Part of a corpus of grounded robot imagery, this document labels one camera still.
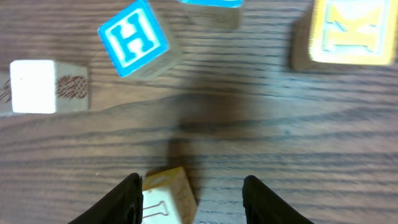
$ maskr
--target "brown table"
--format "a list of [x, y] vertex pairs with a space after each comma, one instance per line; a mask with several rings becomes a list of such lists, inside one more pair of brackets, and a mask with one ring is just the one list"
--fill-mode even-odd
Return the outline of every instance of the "brown table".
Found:
[[152, 1], [185, 60], [151, 82], [118, 78], [96, 34], [127, 0], [2, 0], [0, 67], [88, 63], [92, 110], [0, 119], [0, 223], [67, 223], [131, 172], [184, 165], [202, 224], [245, 223], [258, 176], [322, 224], [398, 222], [397, 67], [297, 73], [291, 27], [310, 3], [251, 0], [240, 30], [192, 25]]

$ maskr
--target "yellow block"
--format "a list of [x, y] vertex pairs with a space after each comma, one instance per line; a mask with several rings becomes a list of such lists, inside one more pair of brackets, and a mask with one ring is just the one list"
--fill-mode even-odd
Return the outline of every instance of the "yellow block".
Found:
[[146, 177], [142, 224], [192, 224], [197, 204], [182, 167]]
[[390, 65], [397, 16], [398, 0], [315, 0], [296, 27], [293, 66]]

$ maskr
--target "cream block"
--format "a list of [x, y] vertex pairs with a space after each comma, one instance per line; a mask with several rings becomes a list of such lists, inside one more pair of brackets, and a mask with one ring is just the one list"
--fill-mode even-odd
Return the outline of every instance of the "cream block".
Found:
[[11, 116], [11, 81], [10, 74], [0, 72], [0, 116]]
[[197, 204], [182, 167], [146, 177], [142, 224], [192, 224]]

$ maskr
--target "blue block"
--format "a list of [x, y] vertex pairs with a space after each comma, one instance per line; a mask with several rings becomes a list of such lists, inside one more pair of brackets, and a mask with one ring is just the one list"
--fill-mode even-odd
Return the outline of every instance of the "blue block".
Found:
[[129, 76], [170, 47], [146, 0], [136, 0], [105, 22], [98, 35], [120, 77]]
[[244, 0], [179, 0], [182, 3], [214, 7], [241, 7]]

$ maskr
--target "alphabet block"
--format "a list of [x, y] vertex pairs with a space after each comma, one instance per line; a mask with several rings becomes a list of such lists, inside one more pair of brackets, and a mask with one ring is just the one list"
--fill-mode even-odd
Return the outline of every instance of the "alphabet block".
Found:
[[151, 80], [182, 58], [163, 19], [137, 0], [98, 29], [120, 77]]
[[11, 63], [12, 109], [16, 113], [66, 113], [88, 110], [86, 67], [54, 60]]
[[196, 24], [221, 29], [238, 29], [241, 24], [244, 0], [179, 1]]
[[192, 224], [197, 211], [182, 167], [146, 177], [142, 224]]
[[344, 71], [390, 65], [397, 15], [397, 0], [316, 0], [296, 24], [293, 68]]
[[10, 75], [0, 72], [0, 116], [11, 116], [11, 81]]

